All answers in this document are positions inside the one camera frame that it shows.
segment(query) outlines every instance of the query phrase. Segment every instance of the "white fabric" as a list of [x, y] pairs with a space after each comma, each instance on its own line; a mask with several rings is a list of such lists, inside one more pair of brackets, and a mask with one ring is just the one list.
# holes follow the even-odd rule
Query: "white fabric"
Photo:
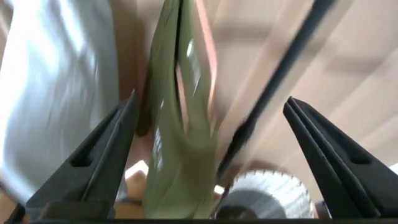
[[30, 196], [119, 101], [107, 0], [19, 0], [0, 71], [0, 176]]

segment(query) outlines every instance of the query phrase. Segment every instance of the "black pole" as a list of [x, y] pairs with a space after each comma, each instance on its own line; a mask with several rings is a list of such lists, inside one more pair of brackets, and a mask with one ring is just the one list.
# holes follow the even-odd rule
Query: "black pole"
[[228, 147], [227, 153], [218, 167], [218, 179], [222, 177], [235, 154], [249, 140], [262, 111], [268, 105], [272, 96], [274, 96], [276, 89], [278, 89], [279, 85], [282, 83], [282, 80], [287, 76], [289, 70], [292, 68], [293, 64], [310, 40], [314, 30], [318, 27], [319, 23], [334, 2], [335, 0], [315, 0], [312, 4], [312, 8], [303, 21], [300, 30], [292, 41], [290, 47], [287, 49], [284, 57], [269, 80], [269, 83], [261, 93], [261, 96], [254, 105], [250, 115], [245, 122], [240, 125], [238, 130], [236, 130], [232, 142]]

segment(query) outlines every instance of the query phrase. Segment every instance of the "green cloth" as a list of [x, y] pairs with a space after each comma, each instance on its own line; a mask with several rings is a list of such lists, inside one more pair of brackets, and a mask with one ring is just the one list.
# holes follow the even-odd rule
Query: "green cloth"
[[[217, 139], [210, 134], [207, 115], [210, 78], [198, 58], [191, 4], [193, 1], [164, 2], [150, 51], [137, 127], [140, 135], [154, 127], [154, 147], [143, 201], [146, 218], [208, 218], [213, 205]], [[187, 132], [183, 129], [178, 102], [176, 64], [181, 67], [185, 88]]]

